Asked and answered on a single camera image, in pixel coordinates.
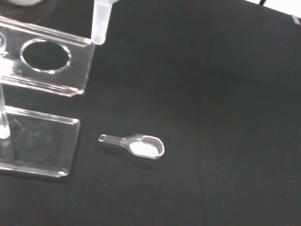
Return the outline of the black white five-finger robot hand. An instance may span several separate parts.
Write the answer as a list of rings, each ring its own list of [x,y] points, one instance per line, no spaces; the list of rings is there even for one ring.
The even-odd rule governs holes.
[[[8,0],[10,3],[19,6],[32,6],[41,2],[41,0]]]

